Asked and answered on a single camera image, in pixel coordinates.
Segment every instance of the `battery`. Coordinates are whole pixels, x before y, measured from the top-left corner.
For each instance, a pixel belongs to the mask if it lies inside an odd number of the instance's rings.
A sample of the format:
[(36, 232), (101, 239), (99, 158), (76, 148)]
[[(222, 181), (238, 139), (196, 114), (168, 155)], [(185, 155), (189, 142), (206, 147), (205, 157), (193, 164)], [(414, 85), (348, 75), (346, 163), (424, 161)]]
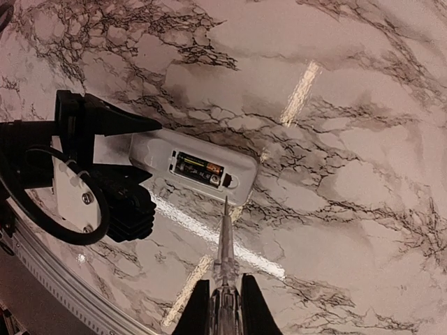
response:
[(224, 168), (215, 163), (179, 152), (173, 172), (202, 184), (218, 188), (221, 185)]

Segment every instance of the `silver metal edge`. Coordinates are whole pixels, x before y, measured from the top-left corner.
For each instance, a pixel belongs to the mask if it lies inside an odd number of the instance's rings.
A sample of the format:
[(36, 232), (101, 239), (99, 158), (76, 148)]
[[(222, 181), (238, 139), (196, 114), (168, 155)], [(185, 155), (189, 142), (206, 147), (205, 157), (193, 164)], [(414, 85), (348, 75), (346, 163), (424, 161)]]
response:
[(92, 290), (22, 219), (16, 220), (16, 228), (12, 239), (3, 234), (3, 240), (36, 279), (88, 328), (99, 335), (158, 335)]

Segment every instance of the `white marble countertop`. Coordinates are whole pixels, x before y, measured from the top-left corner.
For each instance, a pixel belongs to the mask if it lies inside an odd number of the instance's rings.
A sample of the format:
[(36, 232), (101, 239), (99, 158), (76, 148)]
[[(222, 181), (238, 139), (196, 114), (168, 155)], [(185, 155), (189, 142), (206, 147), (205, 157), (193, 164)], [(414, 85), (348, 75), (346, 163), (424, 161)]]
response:
[[(235, 235), (285, 335), (447, 332), (443, 1), (84, 2), (16, 2), (1, 120), (51, 119), (70, 89), (256, 157)], [(98, 144), (102, 161), (125, 159), (126, 138)], [(214, 247), (196, 228), (214, 232), (221, 204), (147, 187), (159, 207), (144, 241), (77, 247), (34, 230), (169, 334), (188, 277), (209, 276)], [(54, 210), (48, 190), (34, 195)]]

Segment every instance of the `black cable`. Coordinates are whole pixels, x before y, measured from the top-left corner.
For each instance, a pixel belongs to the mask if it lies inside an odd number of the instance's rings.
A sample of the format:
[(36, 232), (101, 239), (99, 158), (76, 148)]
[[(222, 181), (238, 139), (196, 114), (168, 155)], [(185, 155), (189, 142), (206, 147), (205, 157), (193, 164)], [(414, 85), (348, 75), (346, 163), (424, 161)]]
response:
[(0, 34), (1, 32), (8, 26), (9, 22), (13, 19), (14, 15), (14, 6), (10, 3), (4, 3), (0, 6), (0, 19), (4, 16), (3, 21), (0, 21)]
[[(47, 153), (55, 158), (61, 160), (65, 164), (68, 162), (68, 157), (60, 151), (45, 146), (36, 145), (30, 147), (27, 151), (40, 151)], [(81, 173), (81, 168), (74, 162), (68, 163), (68, 167), (76, 174)], [(67, 229), (64, 226), (58, 224), (55, 220), (50, 218), (34, 201), (29, 197), (27, 192), (23, 189), (20, 182), (17, 180), (15, 173), (11, 170), (8, 161), (0, 147), (0, 182), (8, 191), (12, 199), (17, 203), (20, 209), (40, 228), (46, 231), (48, 234), (60, 239), (66, 243), (75, 244), (78, 246), (86, 246), (94, 244), (102, 239), (107, 234), (110, 221), (110, 212), (107, 201), (104, 198), (104, 194), (100, 188), (94, 183), (93, 179), (87, 174), (80, 175), (81, 180), (86, 183), (90, 188), (94, 197), (98, 201), (99, 209), (101, 212), (101, 222), (99, 226), (93, 231), (88, 233), (75, 232)]]

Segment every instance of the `screw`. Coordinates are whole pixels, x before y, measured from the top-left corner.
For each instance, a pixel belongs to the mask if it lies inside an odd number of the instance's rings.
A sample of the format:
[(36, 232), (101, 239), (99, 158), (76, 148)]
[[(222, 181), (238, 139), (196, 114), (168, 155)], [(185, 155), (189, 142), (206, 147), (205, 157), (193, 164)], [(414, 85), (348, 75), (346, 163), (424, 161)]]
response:
[(87, 192), (87, 193), (82, 194), (82, 201), (85, 204), (91, 204), (91, 202), (93, 201), (91, 193)]
[(87, 234), (87, 233), (89, 233), (89, 232), (93, 232), (93, 227), (90, 226), (90, 225), (86, 225), (86, 226), (84, 227), (84, 233)]
[(219, 185), (219, 182), (220, 182), (220, 178), (219, 178), (219, 176), (216, 176), (215, 174), (213, 174), (213, 175), (211, 176), (210, 182), (211, 182), (212, 184), (218, 186), (218, 185)]

